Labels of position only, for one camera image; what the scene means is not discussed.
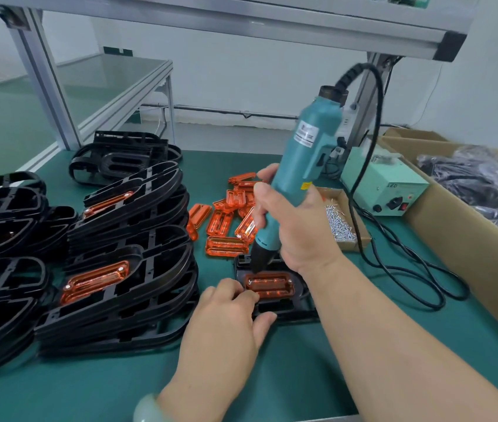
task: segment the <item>white label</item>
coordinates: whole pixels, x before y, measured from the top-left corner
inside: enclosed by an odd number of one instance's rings
[[[294,139],[296,142],[311,148],[318,133],[318,127],[312,126],[305,121],[300,121],[300,124],[298,124],[298,127],[295,130]]]

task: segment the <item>electric screwdriver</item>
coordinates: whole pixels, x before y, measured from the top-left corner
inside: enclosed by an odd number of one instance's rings
[[[321,174],[331,152],[337,146],[334,136],[342,118],[343,94],[363,71],[379,71],[370,63],[358,63],[344,74],[335,86],[322,86],[313,103],[300,113],[298,124],[288,141],[281,164],[271,186],[292,205],[299,206],[312,182]],[[265,270],[281,247],[279,223],[270,213],[266,226],[261,228],[251,249],[251,270]]]

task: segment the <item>person's left hand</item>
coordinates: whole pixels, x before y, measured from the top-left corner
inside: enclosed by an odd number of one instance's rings
[[[254,321],[255,292],[231,278],[208,287],[190,319],[179,364],[157,403],[174,422],[219,422],[239,395],[276,314]]]

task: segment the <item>green work surface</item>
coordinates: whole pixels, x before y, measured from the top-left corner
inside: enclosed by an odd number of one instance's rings
[[[38,172],[45,179],[52,205],[82,210],[83,197],[95,188],[77,185],[66,174],[71,154],[56,155]],[[185,151],[183,183],[194,203],[211,204],[225,196],[228,177],[256,171],[279,156]],[[336,186],[319,181],[321,186]],[[399,219],[387,222],[404,243],[422,257],[437,258]],[[370,228],[379,254],[387,264],[414,265],[388,246]],[[216,285],[234,273],[231,259],[209,258],[205,233],[195,244],[200,288]],[[445,343],[498,388],[498,323],[474,298],[448,300],[440,312],[419,307],[378,270],[365,268],[357,254],[347,254],[412,318]],[[445,286],[454,285],[442,275]],[[404,280],[426,299],[435,299],[414,280]],[[159,392],[175,371],[178,347],[146,355],[99,357],[55,362],[12,362],[0,369],[0,421],[67,422],[131,420],[137,401]],[[231,406],[228,422],[295,422],[356,413],[337,361],[321,324],[275,326],[261,349],[245,389]]]
[[[59,66],[76,125],[164,61],[98,55]],[[0,82],[0,174],[15,171],[55,142],[28,77]]]

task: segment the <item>white wall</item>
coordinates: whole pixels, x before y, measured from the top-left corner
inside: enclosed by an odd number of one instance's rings
[[[91,20],[86,16],[45,12],[43,27],[57,63],[98,53]],[[0,80],[25,73],[10,32],[0,19]]]
[[[498,0],[481,0],[456,61],[445,64],[417,128],[498,147]]]
[[[323,84],[334,84],[366,53],[237,35],[92,18],[100,46],[132,49],[138,57],[171,59],[175,104],[298,115]],[[439,65],[403,60],[394,71],[387,122],[409,123],[424,103]],[[358,82],[351,88],[354,99]],[[164,97],[152,102],[164,102]],[[177,120],[293,128],[293,121],[176,111]]]

